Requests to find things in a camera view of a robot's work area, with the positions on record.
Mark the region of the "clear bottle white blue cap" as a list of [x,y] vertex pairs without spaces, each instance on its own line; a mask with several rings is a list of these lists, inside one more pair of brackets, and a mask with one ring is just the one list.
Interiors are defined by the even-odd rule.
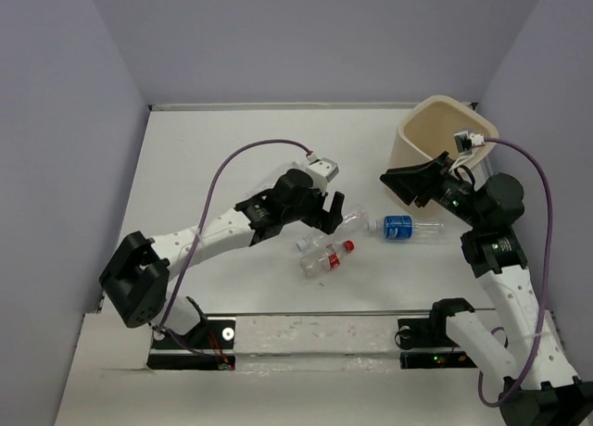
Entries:
[[362,230],[367,223],[367,210],[364,207],[355,207],[343,217],[342,222],[332,234],[325,234],[320,231],[310,232],[296,242],[296,248],[301,253],[305,253],[336,241],[346,240],[348,236]]

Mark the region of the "red label plastic bottle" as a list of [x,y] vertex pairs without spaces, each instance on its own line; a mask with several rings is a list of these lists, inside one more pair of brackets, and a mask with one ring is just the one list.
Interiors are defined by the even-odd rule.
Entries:
[[351,240],[328,244],[324,248],[307,253],[299,260],[299,265],[306,277],[313,278],[338,268],[343,257],[354,250],[355,245]]

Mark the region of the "blue label plastic bottle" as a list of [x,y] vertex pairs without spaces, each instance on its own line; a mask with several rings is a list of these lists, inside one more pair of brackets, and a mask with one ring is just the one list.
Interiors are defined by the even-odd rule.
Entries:
[[369,220],[367,232],[390,242],[433,243],[445,236],[445,226],[438,221],[393,215]]

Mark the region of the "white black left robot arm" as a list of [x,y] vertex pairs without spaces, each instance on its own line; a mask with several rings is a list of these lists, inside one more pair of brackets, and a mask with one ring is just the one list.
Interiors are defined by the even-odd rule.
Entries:
[[289,169],[269,189],[249,197],[197,226],[152,238],[126,235],[100,275],[108,300],[130,329],[143,325],[172,332],[186,347],[205,336],[205,317],[190,297],[170,290],[189,268],[221,254],[252,247],[279,235],[284,226],[302,222],[326,234],[342,222],[344,195],[326,206],[327,186],[337,166],[323,159],[304,169]]

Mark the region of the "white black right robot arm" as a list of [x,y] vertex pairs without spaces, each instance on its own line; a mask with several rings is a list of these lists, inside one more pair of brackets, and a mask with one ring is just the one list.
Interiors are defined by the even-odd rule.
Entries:
[[501,344],[463,298],[433,303],[422,319],[403,319],[394,335],[403,350],[459,348],[501,385],[491,406],[508,425],[579,425],[592,412],[592,384],[582,380],[545,319],[528,261],[512,228],[524,213],[524,188],[497,173],[476,188],[462,179],[448,153],[424,164],[388,169],[381,182],[403,203],[434,201],[470,225],[461,250],[487,293],[506,335]]

